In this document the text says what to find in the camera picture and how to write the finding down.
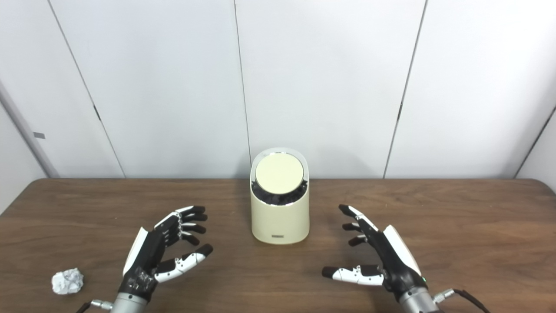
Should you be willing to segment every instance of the wood grain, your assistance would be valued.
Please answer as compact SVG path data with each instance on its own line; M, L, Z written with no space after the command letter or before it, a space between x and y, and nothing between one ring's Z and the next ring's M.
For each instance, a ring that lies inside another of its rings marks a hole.
M354 234L339 203L380 228L393 224L432 293L464 288L492 312L556 312L556 197L535 180L312 180L311 232L289 246L258 242L250 231L246 180L42 179L0 217L0 312L75 312L112 301L141 226L169 211L207 207L202 243L213 254L160 284L148 312L400 312L391 294L321 277L322 266L378 263ZM185 242L166 257L192 251ZM85 286L58 296L50 278L78 267ZM447 313L479 312L462 299Z

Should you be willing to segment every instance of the black fingertip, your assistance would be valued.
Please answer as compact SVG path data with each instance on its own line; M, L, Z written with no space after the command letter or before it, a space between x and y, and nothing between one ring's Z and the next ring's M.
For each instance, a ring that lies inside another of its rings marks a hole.
M182 235L182 239L189 241L194 246L198 246L201 243L195 236Z
M353 225L352 223L343 224L342 228L345 231L358 231L360 229L359 227Z
M214 248L212 248L212 246L210 244L205 244L202 247L200 247L199 249L195 250L196 253L200 253L204 256L208 256L209 254L212 253L212 250L214 250Z
M204 222L207 219L209 219L209 217L206 214L196 215L195 218L196 218L197 221L200 221L200 222Z
M332 278L339 269L339 267L325 266L322 268L322 275L326 278Z
M190 212L191 212L191 213L204 213L205 210L206 210L206 209L205 209L205 207L203 207L203 206L193 206L193 207L190 209Z
M195 231L199 234L204 234L207 232L207 229L201 225L197 225L197 227L195 227Z
M347 243L351 246L351 247L355 247L358 244L362 244L365 242L365 238L362 237L355 237L350 239Z
M340 211L342 211L342 213L344 215L347 215L349 217L354 217L355 214L349 209L349 206L345 205L345 204L340 204L338 206L338 208L340 208Z

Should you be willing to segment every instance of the white wall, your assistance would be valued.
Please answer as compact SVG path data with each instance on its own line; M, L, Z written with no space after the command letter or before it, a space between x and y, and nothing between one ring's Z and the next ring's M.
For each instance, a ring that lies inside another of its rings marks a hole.
M233 0L52 1L127 177L246 177Z
M0 214L32 181L45 174L0 104Z
M517 178L533 178L556 192L556 118L548 122Z
M0 5L0 97L52 177L123 177L47 1Z
M314 178L512 177L556 104L556 2L430 0L389 162L424 0L52 4L86 85L48 2L4 0L0 99L54 177L245 177L272 146Z
M555 56L555 1L429 1L386 177L513 177L556 104Z
M237 0L251 156L382 178L423 14L415 1Z

